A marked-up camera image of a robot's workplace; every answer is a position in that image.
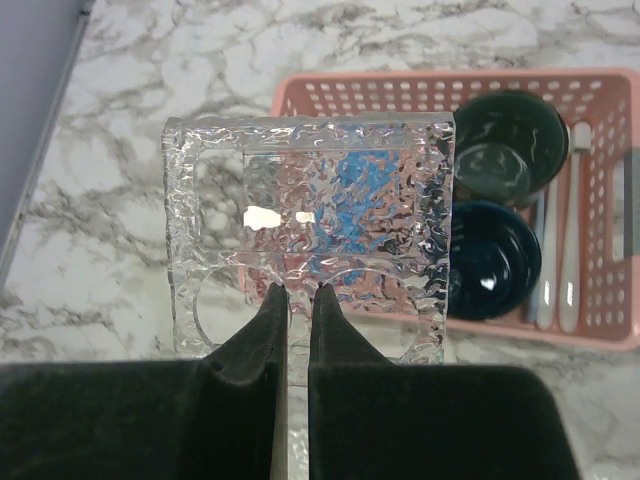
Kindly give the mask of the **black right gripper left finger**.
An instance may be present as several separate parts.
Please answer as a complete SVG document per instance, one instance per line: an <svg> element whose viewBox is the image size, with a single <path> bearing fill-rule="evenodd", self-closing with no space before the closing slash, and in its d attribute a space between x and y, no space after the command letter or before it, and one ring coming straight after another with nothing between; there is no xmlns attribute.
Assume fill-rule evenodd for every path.
<svg viewBox="0 0 640 480"><path fill-rule="evenodd" d="M5 479L269 479L286 470L288 295L192 360L1 369Z"/></svg>

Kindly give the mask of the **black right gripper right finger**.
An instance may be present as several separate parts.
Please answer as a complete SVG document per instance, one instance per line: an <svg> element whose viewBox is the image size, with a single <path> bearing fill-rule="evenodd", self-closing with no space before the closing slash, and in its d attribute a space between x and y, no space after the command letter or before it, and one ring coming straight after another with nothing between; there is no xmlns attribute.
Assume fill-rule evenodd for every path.
<svg viewBox="0 0 640 480"><path fill-rule="evenodd" d="M532 371L399 365L313 301L308 367L313 479L575 479L556 403Z"/></svg>

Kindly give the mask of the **dark blue mug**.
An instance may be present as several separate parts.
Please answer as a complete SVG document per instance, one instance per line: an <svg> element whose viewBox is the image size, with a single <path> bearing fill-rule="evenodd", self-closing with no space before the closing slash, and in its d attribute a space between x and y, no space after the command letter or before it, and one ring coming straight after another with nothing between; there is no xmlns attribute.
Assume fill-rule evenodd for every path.
<svg viewBox="0 0 640 480"><path fill-rule="evenodd" d="M513 210L476 200L453 204L448 314L467 321L500 317L536 286L541 247Z"/></svg>

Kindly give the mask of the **dark green mug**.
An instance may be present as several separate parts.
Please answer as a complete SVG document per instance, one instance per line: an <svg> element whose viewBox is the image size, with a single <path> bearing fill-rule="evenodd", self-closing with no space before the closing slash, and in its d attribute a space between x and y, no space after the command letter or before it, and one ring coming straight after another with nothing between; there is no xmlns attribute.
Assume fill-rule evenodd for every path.
<svg viewBox="0 0 640 480"><path fill-rule="evenodd" d="M562 169L569 151L558 110L524 91L481 95L454 113L454 194L459 201L522 205Z"/></svg>

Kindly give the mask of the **pink plastic basket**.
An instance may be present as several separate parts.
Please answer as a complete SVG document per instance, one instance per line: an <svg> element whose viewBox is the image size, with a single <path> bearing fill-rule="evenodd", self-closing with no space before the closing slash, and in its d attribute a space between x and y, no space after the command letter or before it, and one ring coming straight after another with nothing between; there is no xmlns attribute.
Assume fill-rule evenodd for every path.
<svg viewBox="0 0 640 480"><path fill-rule="evenodd" d="M450 319L453 330L627 351L639 345L639 75L606 68L299 73L276 88L275 116L367 111L452 111L490 92L518 90L552 104L563 120L591 127L580 161L580 307L577 328L540 329L525 308L494 320ZM570 163L558 179L557 275L568 207Z"/></svg>

